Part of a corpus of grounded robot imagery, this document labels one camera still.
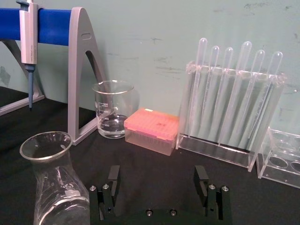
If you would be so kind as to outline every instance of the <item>blue pipette holder bar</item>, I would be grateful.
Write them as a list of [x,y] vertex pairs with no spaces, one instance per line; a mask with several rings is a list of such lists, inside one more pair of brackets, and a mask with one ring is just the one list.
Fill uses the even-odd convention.
[[[17,8],[0,8],[0,41],[11,51],[25,75],[28,72],[21,63],[21,51],[16,43],[20,40],[20,16]],[[97,119],[79,129],[79,88],[84,54],[87,55],[98,82],[105,79],[102,61],[94,32],[86,10],[40,9],[38,12],[38,42],[69,47],[68,59],[68,133],[77,145],[97,129]],[[44,98],[34,85],[33,102]],[[28,105],[28,98],[0,108],[0,116]]]

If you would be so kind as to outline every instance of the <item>bolt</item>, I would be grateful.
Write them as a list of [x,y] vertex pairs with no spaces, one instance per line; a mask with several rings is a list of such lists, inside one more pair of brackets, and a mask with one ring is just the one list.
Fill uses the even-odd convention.
[[94,185],[92,185],[92,186],[90,187],[90,191],[94,191],[94,190],[96,190],[96,187],[95,187]]
[[146,215],[148,217],[152,216],[153,215],[153,211],[152,210],[146,210]]
[[222,187],[222,190],[223,190],[223,191],[229,191],[229,188],[228,188],[227,186],[223,186],[223,187]]
[[177,211],[176,210],[170,210],[170,214],[172,217],[177,215]]
[[106,189],[109,188],[109,185],[108,185],[108,184],[104,184],[104,185],[102,186],[102,188],[106,190]]
[[208,186],[211,190],[213,190],[213,189],[216,189],[216,186],[215,185],[213,185],[213,184],[209,184],[209,186]]

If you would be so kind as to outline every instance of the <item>black tabletop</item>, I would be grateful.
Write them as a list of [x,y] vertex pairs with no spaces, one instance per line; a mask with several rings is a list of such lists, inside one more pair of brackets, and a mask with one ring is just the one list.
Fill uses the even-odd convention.
[[[49,99],[34,103],[32,112],[24,107],[0,116],[0,224],[33,224],[36,180],[30,162],[21,157],[19,149],[35,134],[67,132],[67,116],[66,104]],[[93,116],[93,111],[80,109],[80,124]],[[110,166],[120,165],[117,215],[148,208],[199,212],[193,173],[195,165],[203,165],[215,185],[230,188],[234,225],[300,224],[300,190],[260,180],[255,168],[247,172],[246,168],[181,149],[168,157],[124,139],[105,139],[97,131],[72,146],[70,153],[73,168],[87,188],[100,187]]]

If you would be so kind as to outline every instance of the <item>green wall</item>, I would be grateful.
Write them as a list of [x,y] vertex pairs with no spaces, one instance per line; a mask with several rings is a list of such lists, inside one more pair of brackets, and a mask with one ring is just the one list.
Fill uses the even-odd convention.
[[[274,51],[282,51],[281,71],[287,87],[272,121],[273,128],[300,134],[300,2],[299,0],[36,0],[45,8],[86,8],[111,79],[134,84],[140,106],[178,114],[185,81],[185,66],[195,59],[202,37],[209,48],[231,46],[237,61],[244,41],[254,53],[266,52],[267,68]],[[14,0],[2,0],[2,8],[17,8]],[[0,45],[1,73],[11,75],[8,87],[27,91],[20,68]],[[47,98],[67,101],[68,48],[39,44],[38,71]],[[96,82],[85,61],[81,106],[93,109],[91,85]]]

